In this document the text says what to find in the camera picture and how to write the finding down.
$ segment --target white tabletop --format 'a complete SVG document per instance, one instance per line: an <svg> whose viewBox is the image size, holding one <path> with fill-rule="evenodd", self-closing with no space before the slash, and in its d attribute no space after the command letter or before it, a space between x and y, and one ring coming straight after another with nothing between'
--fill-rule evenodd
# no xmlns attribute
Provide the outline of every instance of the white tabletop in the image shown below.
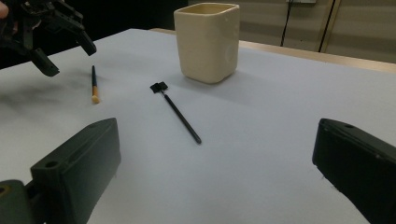
<svg viewBox="0 0 396 224"><path fill-rule="evenodd" d="M129 30L95 44L91 57L51 56L56 77L31 63L0 71L1 180L27 183L73 134L117 118L122 162L91 224L367 223L312 164L318 122L396 146L396 74L241 48L237 71L206 85L181 74L173 35ZM149 88L160 81L200 146Z"/></svg>

